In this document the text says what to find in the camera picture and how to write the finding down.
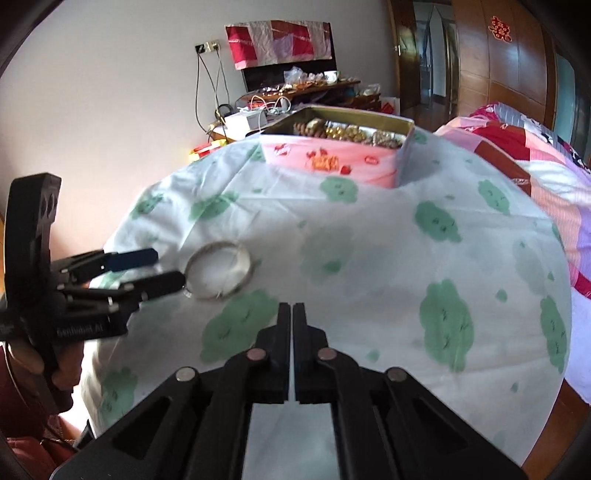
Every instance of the wooden door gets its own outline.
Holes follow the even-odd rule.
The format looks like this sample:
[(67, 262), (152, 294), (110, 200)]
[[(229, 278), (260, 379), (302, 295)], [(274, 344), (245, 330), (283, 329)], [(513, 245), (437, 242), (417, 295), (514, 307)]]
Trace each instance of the wooden door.
[[(551, 126), (554, 93), (540, 23), (518, 0), (453, 0), (460, 56), (458, 114), (502, 102)], [(495, 35), (494, 21), (508, 29)]]
[(387, 0), (394, 39), (394, 57), (400, 110), (421, 103), (420, 59), (417, 48), (417, 20), (411, 0)]

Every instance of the white bedsheet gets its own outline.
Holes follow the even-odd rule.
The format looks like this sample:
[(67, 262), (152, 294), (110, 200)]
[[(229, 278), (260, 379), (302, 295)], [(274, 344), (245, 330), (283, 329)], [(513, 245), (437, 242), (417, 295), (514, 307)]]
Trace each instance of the white bedsheet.
[[(102, 433), (177, 368), (205, 371), (272, 324), (278, 301), (362, 366), (399, 365), (523, 463), (556, 399), (570, 339), (552, 222), (478, 156), (417, 129), (403, 185), (382, 189), (264, 163), (237, 142), (147, 189), (108, 251), (154, 247), (184, 270), (217, 240), (258, 266), (226, 301), (146, 302), (129, 335), (88, 344), (83, 395)], [(93, 286), (117, 284), (108, 274)], [(244, 478), (338, 478), (326, 406), (255, 406)]]
[(591, 300), (571, 288), (573, 328), (566, 381), (581, 398), (591, 404)]

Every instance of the white box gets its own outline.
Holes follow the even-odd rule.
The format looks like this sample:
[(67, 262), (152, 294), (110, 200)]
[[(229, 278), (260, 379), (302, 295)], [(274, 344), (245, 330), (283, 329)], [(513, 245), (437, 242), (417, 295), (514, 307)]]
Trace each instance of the white box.
[(226, 127), (233, 135), (244, 134), (252, 130), (259, 130), (267, 124), (264, 110), (238, 112), (228, 115), (225, 119)]

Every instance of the red and white cloth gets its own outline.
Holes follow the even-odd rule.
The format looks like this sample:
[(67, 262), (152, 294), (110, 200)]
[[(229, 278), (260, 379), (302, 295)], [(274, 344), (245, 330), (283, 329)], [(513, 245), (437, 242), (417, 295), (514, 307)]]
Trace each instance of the red and white cloth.
[(266, 20), (226, 25), (236, 70), (332, 58), (330, 24)]

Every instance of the wooden floor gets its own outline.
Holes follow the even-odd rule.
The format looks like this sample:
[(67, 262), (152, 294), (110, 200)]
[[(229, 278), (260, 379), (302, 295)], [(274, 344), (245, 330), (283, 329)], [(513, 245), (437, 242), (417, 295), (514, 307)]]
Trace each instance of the wooden floor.
[(412, 118), (416, 126), (434, 132), (448, 121), (447, 106), (431, 102), (429, 105), (416, 105), (401, 112), (401, 116)]
[(530, 480), (543, 480), (548, 476), (577, 436), (589, 413), (591, 407), (563, 381), (550, 418), (523, 464)]

